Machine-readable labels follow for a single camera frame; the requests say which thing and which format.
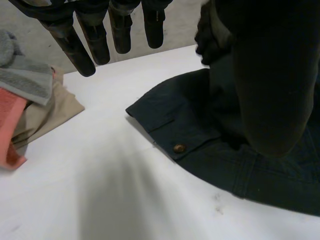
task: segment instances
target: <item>gray cloth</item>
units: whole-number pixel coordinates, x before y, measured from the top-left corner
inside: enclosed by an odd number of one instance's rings
[[[23,56],[15,36],[0,30],[0,88],[45,106],[52,86],[51,67]]]

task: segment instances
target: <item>beige cloth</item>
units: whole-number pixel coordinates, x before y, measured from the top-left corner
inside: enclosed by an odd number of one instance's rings
[[[85,108],[63,87],[63,72],[54,67],[53,94],[46,106],[30,104],[13,133],[12,142],[20,148],[65,123]]]

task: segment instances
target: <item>pink cloth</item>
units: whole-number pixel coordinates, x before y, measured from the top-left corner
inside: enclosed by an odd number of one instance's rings
[[[0,167],[15,170],[26,158],[17,154],[11,138],[27,100],[0,88]]]

